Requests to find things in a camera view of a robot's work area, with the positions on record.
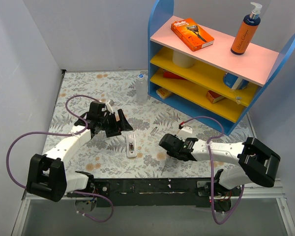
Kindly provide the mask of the white remote control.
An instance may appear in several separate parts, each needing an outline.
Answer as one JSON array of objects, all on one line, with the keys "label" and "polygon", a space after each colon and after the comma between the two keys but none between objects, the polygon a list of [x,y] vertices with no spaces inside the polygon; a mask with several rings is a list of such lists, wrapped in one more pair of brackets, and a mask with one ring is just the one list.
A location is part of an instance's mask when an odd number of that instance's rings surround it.
[{"label": "white remote control", "polygon": [[137,157],[135,134],[128,134],[126,136],[126,153],[127,153],[127,158]]}]

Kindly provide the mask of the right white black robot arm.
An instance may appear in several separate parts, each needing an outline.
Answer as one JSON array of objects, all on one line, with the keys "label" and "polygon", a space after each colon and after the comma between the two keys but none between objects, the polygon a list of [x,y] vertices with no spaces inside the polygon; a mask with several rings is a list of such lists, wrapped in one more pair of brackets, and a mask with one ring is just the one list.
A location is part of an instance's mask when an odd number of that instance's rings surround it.
[{"label": "right white black robot arm", "polygon": [[249,183],[262,187],[273,187],[281,157],[256,138],[248,137],[239,143],[211,143],[197,138],[181,139],[165,134],[159,145],[167,154],[181,161],[213,160],[235,167],[218,171],[213,182],[213,191],[224,195],[229,190]]}]

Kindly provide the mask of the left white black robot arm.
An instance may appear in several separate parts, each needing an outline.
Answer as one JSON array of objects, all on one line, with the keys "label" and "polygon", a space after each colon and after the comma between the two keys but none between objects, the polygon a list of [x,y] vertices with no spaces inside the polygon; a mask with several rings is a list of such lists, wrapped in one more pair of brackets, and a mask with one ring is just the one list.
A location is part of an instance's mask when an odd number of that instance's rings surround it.
[{"label": "left white black robot arm", "polygon": [[92,174],[76,171],[66,173],[65,166],[76,152],[94,135],[104,131],[106,137],[133,131],[122,109],[115,113],[108,103],[91,102],[89,111],[78,117],[70,133],[44,154],[35,154],[29,164],[27,192],[58,202],[64,195],[79,191],[88,197],[94,193]]}]

